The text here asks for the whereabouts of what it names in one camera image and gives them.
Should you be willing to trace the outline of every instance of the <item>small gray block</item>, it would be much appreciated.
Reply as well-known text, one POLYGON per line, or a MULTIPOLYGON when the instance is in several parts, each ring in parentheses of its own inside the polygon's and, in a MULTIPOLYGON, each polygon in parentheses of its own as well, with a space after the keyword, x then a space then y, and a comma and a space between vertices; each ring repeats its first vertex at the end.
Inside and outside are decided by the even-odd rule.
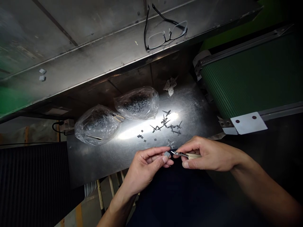
POLYGON ((168 151, 165 151, 164 155, 167 156, 168 158, 170 157, 170 153, 168 151))

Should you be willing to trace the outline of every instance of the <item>stainless steel table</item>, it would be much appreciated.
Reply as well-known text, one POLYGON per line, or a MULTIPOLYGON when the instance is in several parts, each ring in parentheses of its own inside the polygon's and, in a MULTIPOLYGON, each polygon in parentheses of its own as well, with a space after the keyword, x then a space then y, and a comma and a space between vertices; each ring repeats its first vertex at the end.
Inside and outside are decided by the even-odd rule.
POLYGON ((74 135, 67 136, 71 186, 78 187, 128 168, 137 150, 166 146, 168 139, 174 141, 177 148, 194 135, 209 137, 222 132, 217 117, 190 75, 185 81, 177 81, 174 91, 172 97, 167 91, 158 91, 160 105, 155 120, 125 119, 115 138, 104 145, 89 146, 74 135), (183 121, 181 135, 165 127, 152 132, 150 125, 162 125, 162 110, 171 110, 169 124, 177 125, 183 121))

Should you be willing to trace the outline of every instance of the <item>green conveyor belt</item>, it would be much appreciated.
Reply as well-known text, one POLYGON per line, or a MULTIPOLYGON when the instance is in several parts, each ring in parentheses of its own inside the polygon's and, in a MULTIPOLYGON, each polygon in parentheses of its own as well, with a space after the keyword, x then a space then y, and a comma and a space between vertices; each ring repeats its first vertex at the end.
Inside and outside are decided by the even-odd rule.
POLYGON ((302 55, 293 33, 211 63, 201 75, 226 119, 303 101, 302 55))

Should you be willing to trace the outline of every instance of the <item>plastic bag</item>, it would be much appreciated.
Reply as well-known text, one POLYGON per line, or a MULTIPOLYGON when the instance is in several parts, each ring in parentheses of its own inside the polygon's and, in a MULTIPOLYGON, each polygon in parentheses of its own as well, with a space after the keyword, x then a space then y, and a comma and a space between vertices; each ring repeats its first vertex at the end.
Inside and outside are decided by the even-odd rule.
POLYGON ((111 109, 96 105, 86 111, 75 124, 75 136, 83 143, 99 146, 110 141, 117 132, 119 122, 111 109))
POLYGON ((159 108, 159 94, 150 86, 144 86, 114 99, 115 108, 127 119, 155 119, 159 108))

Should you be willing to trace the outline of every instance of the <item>cable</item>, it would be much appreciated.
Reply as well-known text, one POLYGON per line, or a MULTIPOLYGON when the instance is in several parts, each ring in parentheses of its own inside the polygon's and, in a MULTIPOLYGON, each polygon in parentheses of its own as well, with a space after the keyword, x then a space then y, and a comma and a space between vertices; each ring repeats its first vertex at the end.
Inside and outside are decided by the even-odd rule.
MULTIPOLYGON (((64 142, 40 142, 40 143, 64 143, 64 142)), ((18 144, 33 144, 33 143, 7 143, 7 144, 0 144, 0 146, 18 145, 18 144)))
POLYGON ((64 121, 59 121, 59 122, 53 123, 53 125, 52 125, 51 127, 53 128, 53 130, 54 130, 55 132, 64 134, 64 132, 57 131, 57 130, 54 128, 55 125, 63 125, 63 124, 64 124, 64 121))

